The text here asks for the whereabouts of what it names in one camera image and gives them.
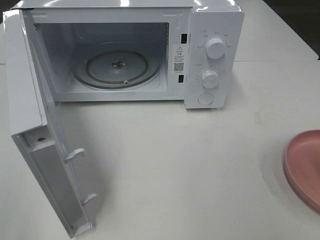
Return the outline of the round white door-release button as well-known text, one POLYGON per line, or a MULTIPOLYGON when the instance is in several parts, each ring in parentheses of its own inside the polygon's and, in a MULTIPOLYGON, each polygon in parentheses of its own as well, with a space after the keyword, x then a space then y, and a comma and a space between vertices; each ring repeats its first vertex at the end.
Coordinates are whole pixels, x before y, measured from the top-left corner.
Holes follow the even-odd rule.
POLYGON ((210 93, 203 93, 198 97, 198 103, 200 105, 206 105, 209 106, 213 103, 214 97, 210 93))

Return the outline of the white timer knob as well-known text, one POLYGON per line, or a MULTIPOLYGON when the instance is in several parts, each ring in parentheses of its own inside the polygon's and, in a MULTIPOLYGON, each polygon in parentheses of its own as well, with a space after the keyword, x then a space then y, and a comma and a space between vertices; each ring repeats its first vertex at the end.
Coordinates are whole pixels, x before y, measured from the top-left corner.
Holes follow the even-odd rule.
POLYGON ((201 75, 202 86, 206 89, 213 89, 219 84, 218 74, 213 70, 207 70, 201 75))

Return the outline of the white microwave door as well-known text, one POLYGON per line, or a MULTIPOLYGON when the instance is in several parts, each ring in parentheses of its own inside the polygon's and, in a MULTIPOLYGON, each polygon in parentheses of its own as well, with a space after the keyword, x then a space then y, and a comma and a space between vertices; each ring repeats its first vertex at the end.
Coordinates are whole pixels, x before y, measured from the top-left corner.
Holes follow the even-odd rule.
POLYGON ((93 228, 74 163, 83 148, 69 150, 48 81, 52 79, 42 26, 28 10, 3 13, 11 137, 69 237, 93 228))

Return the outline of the pink round plate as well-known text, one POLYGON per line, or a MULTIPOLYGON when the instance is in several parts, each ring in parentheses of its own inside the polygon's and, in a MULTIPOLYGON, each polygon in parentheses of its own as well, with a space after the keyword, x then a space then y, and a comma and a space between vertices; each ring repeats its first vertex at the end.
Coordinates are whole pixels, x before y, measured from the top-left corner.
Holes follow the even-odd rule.
POLYGON ((307 130, 294 136, 284 152, 283 169, 297 196, 320 212, 320 131, 307 130))

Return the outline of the white warning label sticker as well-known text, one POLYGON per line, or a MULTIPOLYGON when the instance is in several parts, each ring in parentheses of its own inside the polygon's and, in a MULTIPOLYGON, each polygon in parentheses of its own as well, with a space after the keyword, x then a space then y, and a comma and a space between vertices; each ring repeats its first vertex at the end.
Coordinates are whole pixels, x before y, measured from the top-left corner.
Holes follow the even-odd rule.
POLYGON ((183 73, 185 70, 185 50, 181 44, 172 47, 172 71, 173 73, 183 73))

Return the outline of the glass microwave turntable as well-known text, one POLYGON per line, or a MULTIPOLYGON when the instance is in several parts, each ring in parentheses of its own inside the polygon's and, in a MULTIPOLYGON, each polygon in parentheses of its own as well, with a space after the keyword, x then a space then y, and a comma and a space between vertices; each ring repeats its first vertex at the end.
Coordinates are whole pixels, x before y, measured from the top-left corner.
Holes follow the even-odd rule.
POLYGON ((153 45, 117 41, 78 47, 72 53, 73 76, 89 87, 119 90, 143 84, 162 65, 163 52, 153 45))

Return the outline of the white microwave oven body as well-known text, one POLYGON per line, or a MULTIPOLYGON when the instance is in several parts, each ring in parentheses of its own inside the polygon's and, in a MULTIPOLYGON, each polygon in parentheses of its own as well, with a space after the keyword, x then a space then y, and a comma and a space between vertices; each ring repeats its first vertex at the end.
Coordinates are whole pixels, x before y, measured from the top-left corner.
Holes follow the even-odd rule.
POLYGON ((21 0, 11 10, 29 11, 42 26, 48 56, 50 92, 55 102, 183 101, 188 109, 221 108, 228 86, 245 14, 233 0, 21 0), (225 53, 206 54, 205 44, 219 36, 225 53), (147 82, 123 89, 87 86, 72 74, 77 48, 110 42, 152 45, 163 52, 161 67, 147 82), (183 73, 173 73, 174 45, 183 45, 183 73), (204 88, 201 76, 215 71, 219 84, 204 88), (201 105, 200 95, 213 95, 201 105))

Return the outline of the upper white power knob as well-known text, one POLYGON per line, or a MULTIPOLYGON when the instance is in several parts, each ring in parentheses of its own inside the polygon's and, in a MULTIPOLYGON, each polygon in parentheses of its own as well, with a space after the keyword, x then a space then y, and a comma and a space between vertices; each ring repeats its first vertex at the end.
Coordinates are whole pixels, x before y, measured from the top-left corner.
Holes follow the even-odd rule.
POLYGON ((205 43, 206 55, 210 59, 219 59, 225 54, 226 43, 220 36, 214 36, 205 43))

